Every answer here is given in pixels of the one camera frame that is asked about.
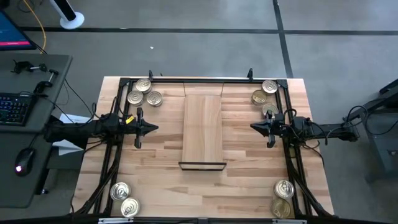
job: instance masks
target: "metal can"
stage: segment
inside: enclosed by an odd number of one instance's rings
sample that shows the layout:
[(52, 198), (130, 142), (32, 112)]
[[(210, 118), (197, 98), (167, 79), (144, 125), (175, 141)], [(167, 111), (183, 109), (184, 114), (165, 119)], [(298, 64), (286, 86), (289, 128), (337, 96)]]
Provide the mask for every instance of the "metal can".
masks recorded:
[(158, 91), (152, 91), (147, 95), (147, 102), (151, 106), (160, 106), (163, 103), (163, 96)]
[(131, 218), (137, 215), (140, 209), (140, 204), (137, 199), (126, 198), (121, 206), (122, 215), (126, 218)]
[(278, 84), (272, 80), (266, 80), (262, 83), (262, 90), (266, 93), (275, 93), (278, 90)]
[(131, 91), (127, 95), (127, 100), (133, 106), (140, 106), (144, 102), (144, 95), (140, 91)]
[(272, 201), (271, 212), (277, 218), (288, 218), (292, 213), (292, 208), (286, 200), (278, 198)]
[(152, 89), (152, 84), (148, 79), (140, 79), (136, 83), (136, 88), (138, 91), (142, 92), (143, 94), (147, 94)]
[(116, 183), (111, 187), (111, 198), (113, 200), (124, 200), (128, 198), (130, 191), (131, 189), (126, 183)]
[(262, 90), (256, 90), (251, 95), (251, 101), (254, 105), (263, 105), (266, 103), (267, 95)]
[(264, 116), (267, 114), (268, 110), (271, 110), (273, 114), (279, 113), (278, 108), (272, 103), (267, 103), (262, 107), (262, 113), (264, 114)]
[(275, 184), (274, 192), (282, 199), (290, 199), (294, 195), (294, 186), (287, 180), (280, 180)]

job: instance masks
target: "monitor screen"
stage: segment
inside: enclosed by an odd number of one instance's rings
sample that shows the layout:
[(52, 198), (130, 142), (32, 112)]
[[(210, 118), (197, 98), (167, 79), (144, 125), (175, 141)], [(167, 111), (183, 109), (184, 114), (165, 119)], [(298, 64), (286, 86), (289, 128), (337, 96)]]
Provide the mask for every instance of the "monitor screen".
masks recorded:
[(36, 49), (32, 41), (0, 10), (0, 50)]

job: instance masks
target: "butcher block tabletop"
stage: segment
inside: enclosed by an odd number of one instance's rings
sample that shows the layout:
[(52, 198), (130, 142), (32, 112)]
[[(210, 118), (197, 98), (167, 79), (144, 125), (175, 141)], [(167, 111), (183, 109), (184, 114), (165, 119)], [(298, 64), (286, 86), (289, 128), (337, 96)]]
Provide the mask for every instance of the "butcher block tabletop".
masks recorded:
[[(97, 114), (109, 113), (120, 78), (104, 77)], [(311, 118), (304, 81), (288, 79), (287, 83), (297, 116)], [(262, 106), (251, 102), (253, 91), (259, 89), (261, 84), (152, 83), (152, 91), (163, 94), (163, 103), (152, 107), (145, 101), (141, 107), (144, 119), (159, 128), (142, 138), (141, 149), (134, 147), (135, 134), (124, 136), (118, 172), (117, 182), (129, 184), (131, 196), (141, 203), (137, 216), (274, 218), (270, 210), (276, 198), (273, 186), (288, 177), (282, 140), (275, 137), (275, 146), (268, 149), (268, 138), (249, 126), (264, 119)], [(227, 163), (223, 171), (182, 171), (178, 166), (182, 160), (186, 95), (221, 95), (223, 160)], [(267, 102), (276, 105), (273, 95)], [(136, 107), (130, 106), (129, 112), (135, 115)], [(314, 146), (316, 141), (308, 144)], [(73, 198), (75, 210), (98, 185), (105, 148), (103, 144), (85, 154)], [(308, 149), (301, 148), (301, 152), (308, 188), (324, 209), (333, 213), (320, 156)], [(108, 194), (109, 186), (103, 194), (102, 209)], [(298, 200), (304, 212), (300, 190)], [(112, 216), (121, 216), (120, 206), (121, 202), (113, 203)]]

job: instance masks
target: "yellow cable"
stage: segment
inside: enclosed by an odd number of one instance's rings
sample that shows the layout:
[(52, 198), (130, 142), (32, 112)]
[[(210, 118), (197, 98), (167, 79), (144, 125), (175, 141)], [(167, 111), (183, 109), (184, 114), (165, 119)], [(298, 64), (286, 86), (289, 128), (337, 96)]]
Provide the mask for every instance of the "yellow cable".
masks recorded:
[(30, 10), (30, 12), (33, 14), (33, 16), (35, 16), (37, 22), (38, 22), (39, 25), (40, 25), (40, 28), (42, 28), (43, 39), (44, 39), (42, 49), (44, 50), (45, 45), (46, 45), (46, 43), (47, 43), (47, 37), (45, 36), (45, 31), (44, 31), (43, 25), (42, 25), (42, 23), (40, 22), (40, 19), (36, 16), (36, 13), (33, 11), (33, 9), (30, 7), (30, 5), (26, 2), (26, 0), (24, 0), (24, 3), (25, 3), (25, 5), (29, 8), (29, 10)]

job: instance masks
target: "gray floor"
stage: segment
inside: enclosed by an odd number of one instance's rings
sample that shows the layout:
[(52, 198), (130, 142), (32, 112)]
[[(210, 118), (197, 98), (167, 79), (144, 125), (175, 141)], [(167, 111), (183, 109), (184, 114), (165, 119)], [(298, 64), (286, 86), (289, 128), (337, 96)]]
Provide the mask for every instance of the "gray floor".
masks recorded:
[[(86, 16), (84, 27), (276, 29), (271, 0), (70, 0)], [(397, 30), (393, 0), (279, 0), (285, 29)], [(10, 7), (20, 26), (37, 26), (30, 14)], [(47, 1), (36, 9), (45, 26), (59, 26)], [(40, 32), (28, 32), (38, 44)], [(398, 78), (398, 36), (286, 35), (295, 78), (304, 78), (312, 115), (336, 123)], [(144, 34), (48, 32), (46, 51), (73, 55), (68, 80), (87, 102), (98, 99), (105, 75), (155, 74), (286, 77), (277, 34)], [(59, 102), (65, 101), (63, 94)], [(67, 113), (87, 115), (71, 95)], [(331, 141), (322, 146), (335, 213), (344, 218), (398, 222), (398, 181), (367, 184), (377, 168), (368, 139)], [(36, 197), (25, 210), (0, 210), (2, 219), (61, 215), (75, 187), (77, 172), (49, 178), (52, 193)]]

